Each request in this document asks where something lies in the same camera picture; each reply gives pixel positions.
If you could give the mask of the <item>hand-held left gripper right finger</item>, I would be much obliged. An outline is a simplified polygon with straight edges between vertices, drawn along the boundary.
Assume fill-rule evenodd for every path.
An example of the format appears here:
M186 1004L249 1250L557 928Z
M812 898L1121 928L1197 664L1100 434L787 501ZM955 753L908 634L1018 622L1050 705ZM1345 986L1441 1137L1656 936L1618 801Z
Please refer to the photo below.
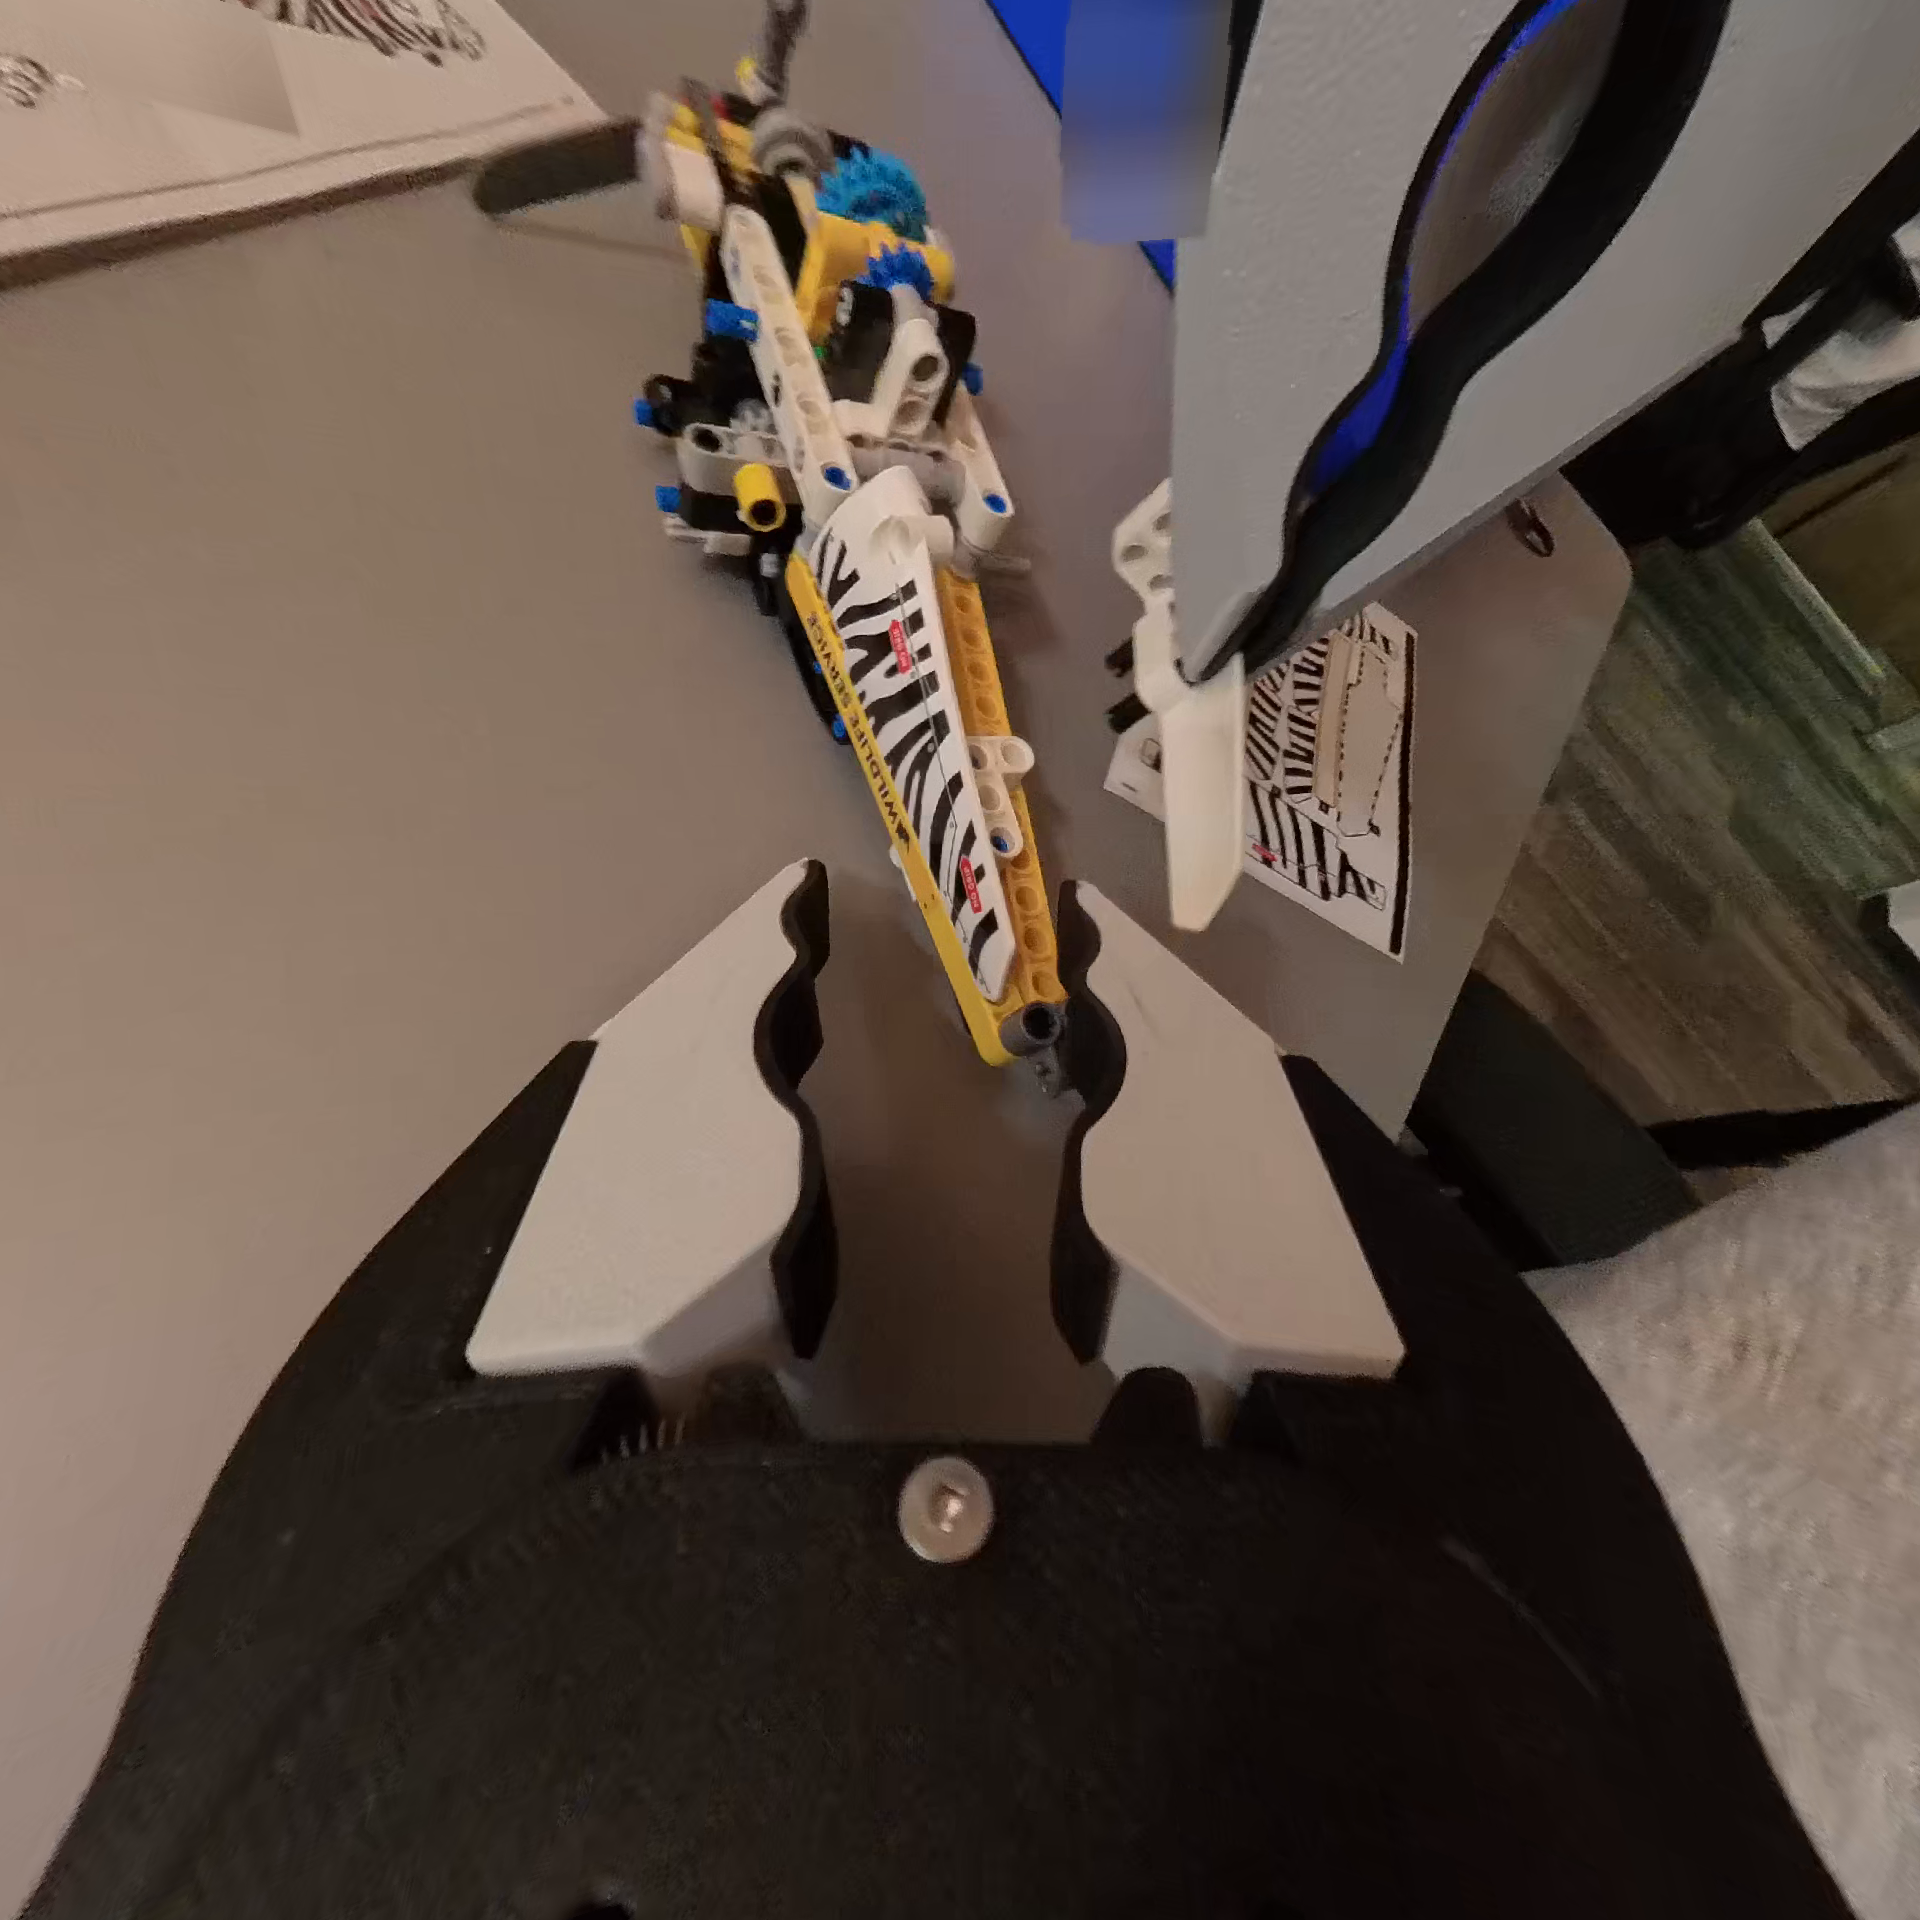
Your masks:
M1274 1038L1094 885L1061 891L1081 1112L1050 1245L1056 1330L1124 1379L1389 1379L1404 1339Z

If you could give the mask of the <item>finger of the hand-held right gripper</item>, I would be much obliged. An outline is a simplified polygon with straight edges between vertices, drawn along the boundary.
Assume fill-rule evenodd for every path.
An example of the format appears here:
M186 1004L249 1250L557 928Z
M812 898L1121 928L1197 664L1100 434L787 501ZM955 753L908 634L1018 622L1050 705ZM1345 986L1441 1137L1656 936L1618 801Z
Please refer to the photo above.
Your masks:
M1701 369L1915 137L1915 4L1512 8L1214 673L1259 673Z
M1500 3L1268 3L1172 298L1171 564L1197 681L1285 552L1309 449L1388 333L1404 205Z

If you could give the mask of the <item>lego instruction booklet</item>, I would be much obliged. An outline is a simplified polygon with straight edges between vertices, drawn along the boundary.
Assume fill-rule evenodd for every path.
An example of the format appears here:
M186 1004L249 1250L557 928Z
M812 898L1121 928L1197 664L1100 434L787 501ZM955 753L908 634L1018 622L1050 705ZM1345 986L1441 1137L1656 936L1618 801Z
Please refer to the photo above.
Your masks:
M489 3L4 3L2 68L6 289L604 122Z

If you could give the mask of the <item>blue plastic bin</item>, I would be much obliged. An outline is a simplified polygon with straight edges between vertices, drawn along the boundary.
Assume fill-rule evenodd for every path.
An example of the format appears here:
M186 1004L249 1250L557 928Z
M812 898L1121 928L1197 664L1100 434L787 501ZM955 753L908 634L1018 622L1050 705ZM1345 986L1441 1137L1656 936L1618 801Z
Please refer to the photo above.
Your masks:
M987 3L1002 34L1012 45L1048 107L1064 116L1068 3Z

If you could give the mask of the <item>zebra striped sticker sheet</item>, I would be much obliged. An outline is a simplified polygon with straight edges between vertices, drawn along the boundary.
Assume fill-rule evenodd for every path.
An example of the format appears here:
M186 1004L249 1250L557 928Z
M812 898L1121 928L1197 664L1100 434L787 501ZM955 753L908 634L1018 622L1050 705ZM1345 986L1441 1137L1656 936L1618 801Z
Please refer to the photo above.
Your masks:
M1388 958L1402 958L1409 918L1414 640L1406 620L1368 604L1245 681L1238 880ZM1161 821L1150 717L1121 734L1106 788Z

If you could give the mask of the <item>person's grey fleece clothing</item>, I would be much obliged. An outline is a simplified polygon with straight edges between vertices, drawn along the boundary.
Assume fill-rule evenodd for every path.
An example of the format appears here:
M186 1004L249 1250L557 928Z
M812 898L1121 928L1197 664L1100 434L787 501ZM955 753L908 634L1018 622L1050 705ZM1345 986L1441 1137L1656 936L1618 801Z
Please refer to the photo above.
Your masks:
M1917 1114L1526 1278L1682 1532L1857 1916L1917 1916Z

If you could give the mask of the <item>white curved lego panel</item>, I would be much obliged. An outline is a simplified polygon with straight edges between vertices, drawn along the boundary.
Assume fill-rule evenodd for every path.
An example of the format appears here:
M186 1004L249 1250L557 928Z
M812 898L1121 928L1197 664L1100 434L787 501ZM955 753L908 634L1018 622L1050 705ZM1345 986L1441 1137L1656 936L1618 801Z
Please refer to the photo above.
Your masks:
M1168 916L1196 932L1214 922L1241 875L1245 674L1238 657L1225 657L1209 680L1186 680L1171 532L1171 477L1163 477L1121 518L1112 541L1113 572L1139 598L1130 637L1108 653L1108 673L1128 684L1112 725L1124 732L1142 715L1154 723Z

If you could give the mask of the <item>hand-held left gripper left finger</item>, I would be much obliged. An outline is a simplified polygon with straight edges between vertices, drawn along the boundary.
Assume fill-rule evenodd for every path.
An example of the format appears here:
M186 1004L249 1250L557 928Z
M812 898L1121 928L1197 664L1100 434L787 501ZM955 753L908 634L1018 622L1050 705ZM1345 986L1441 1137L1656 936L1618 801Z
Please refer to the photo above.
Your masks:
M814 1361L834 1302L825 864L790 862L601 1025L466 1347L480 1376Z

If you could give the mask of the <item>yellow white lego helicopter model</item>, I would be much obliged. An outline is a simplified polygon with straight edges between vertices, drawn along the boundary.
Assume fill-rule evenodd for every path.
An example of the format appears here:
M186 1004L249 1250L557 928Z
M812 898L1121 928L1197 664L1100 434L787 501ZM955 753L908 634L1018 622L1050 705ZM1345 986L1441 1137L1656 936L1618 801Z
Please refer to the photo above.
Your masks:
M646 186L700 282L683 376L633 419L674 456L662 531L746 572L872 790L979 1056L1064 1085L1068 992L979 579L1018 510L976 320L922 181L789 104L808 4L765 4L730 88L508 150L492 217Z

